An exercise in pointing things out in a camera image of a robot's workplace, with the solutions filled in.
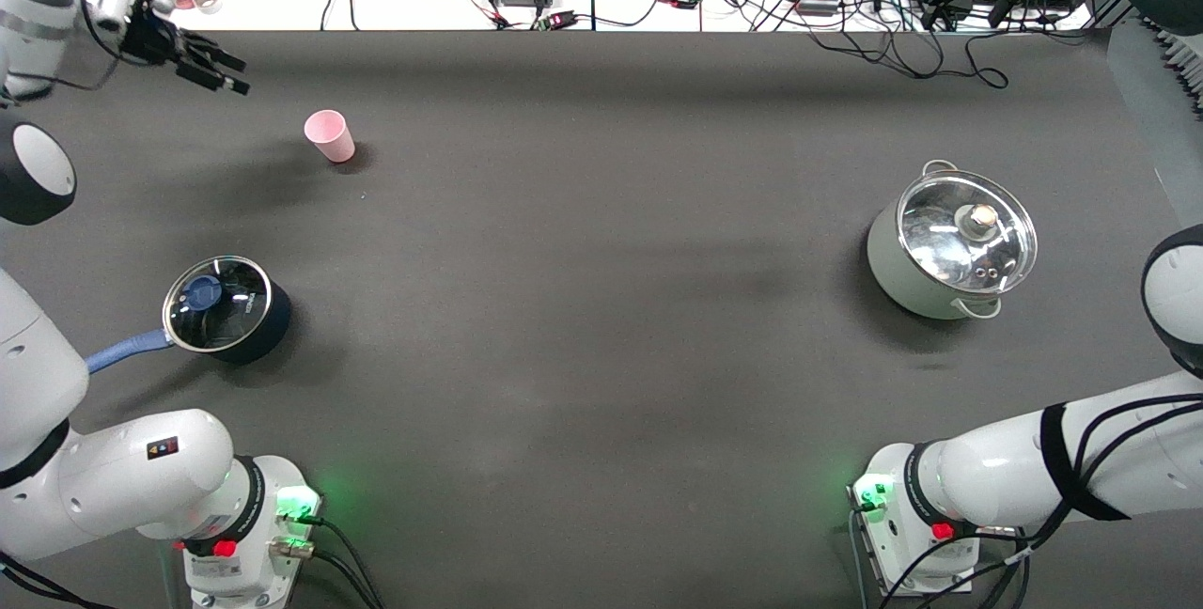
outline gray table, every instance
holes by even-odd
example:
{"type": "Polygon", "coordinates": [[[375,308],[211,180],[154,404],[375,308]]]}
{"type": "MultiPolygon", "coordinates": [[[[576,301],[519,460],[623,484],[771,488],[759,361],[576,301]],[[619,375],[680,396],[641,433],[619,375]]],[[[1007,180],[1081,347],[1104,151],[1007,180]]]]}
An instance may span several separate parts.
{"type": "MultiPolygon", "coordinates": [[[[298,313],[278,353],[143,356],[72,421],[203,407],[237,450],[296,460],[392,608],[852,609],[843,485],[877,447],[1173,367],[1137,283],[1175,223],[1097,43],[976,43],[997,93],[799,36],[220,39],[250,97],[124,70],[26,108],[81,193],[4,264],[85,354],[153,327],[198,259],[274,273],[298,313]],[[354,164],[301,138],[321,107],[354,164]],[[867,272],[870,221],[937,158],[1035,215],[996,321],[911,318],[867,272]]],[[[1027,607],[1193,602],[1199,532],[1067,526],[1027,607]]],[[[166,603],[134,533],[37,567],[166,603]]],[[[297,609],[356,605],[303,575],[297,609]]]]}

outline gray cable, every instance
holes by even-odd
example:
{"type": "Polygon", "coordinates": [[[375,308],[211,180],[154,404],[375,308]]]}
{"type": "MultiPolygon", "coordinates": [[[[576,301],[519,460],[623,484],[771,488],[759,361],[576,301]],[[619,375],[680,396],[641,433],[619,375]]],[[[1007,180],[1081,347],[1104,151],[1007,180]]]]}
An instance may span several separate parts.
{"type": "Polygon", "coordinates": [[[869,609],[865,597],[865,577],[860,570],[860,546],[857,545],[857,512],[848,512],[848,543],[852,544],[852,561],[857,563],[857,589],[860,590],[860,609],[869,609]]]}

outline roll of tape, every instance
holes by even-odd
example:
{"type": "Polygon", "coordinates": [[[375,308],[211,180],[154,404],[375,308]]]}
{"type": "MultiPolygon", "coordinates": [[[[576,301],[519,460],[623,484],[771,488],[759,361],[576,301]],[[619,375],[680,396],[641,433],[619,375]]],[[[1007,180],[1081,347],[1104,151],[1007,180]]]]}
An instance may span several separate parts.
{"type": "Polygon", "coordinates": [[[192,2],[196,4],[196,10],[203,14],[214,14],[221,10],[221,0],[192,0],[192,2]]]}

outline pot handle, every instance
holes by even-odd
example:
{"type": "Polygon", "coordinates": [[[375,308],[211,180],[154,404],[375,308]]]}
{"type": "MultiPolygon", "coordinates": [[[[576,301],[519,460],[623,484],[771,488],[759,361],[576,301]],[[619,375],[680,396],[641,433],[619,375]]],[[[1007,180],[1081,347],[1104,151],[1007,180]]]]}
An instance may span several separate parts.
{"type": "Polygon", "coordinates": [[[956,170],[956,166],[947,160],[929,160],[923,165],[921,177],[926,177],[931,172],[938,172],[941,170],[956,170]]]}
{"type": "Polygon", "coordinates": [[[962,300],[960,297],[953,300],[953,308],[960,311],[961,314],[965,315],[966,318],[977,318],[978,320],[989,320],[991,318],[997,317],[998,312],[1002,311],[1002,301],[1000,301],[997,298],[992,300],[990,303],[988,303],[985,306],[990,306],[991,307],[989,309],[989,312],[988,313],[978,313],[974,309],[970,308],[970,304],[965,303],[965,300],[962,300]]]}

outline red button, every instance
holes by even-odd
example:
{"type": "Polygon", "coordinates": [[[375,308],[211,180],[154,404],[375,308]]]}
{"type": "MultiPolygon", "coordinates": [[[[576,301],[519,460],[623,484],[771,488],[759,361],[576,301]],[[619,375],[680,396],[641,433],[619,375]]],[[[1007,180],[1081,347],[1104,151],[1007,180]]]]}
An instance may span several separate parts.
{"type": "Polygon", "coordinates": [[[936,540],[948,540],[956,536],[956,530],[948,522],[936,522],[931,526],[931,536],[936,537],[936,540]]]}
{"type": "Polygon", "coordinates": [[[218,557],[233,557],[233,551],[238,544],[232,540],[219,540],[213,544],[213,554],[218,557]]]}

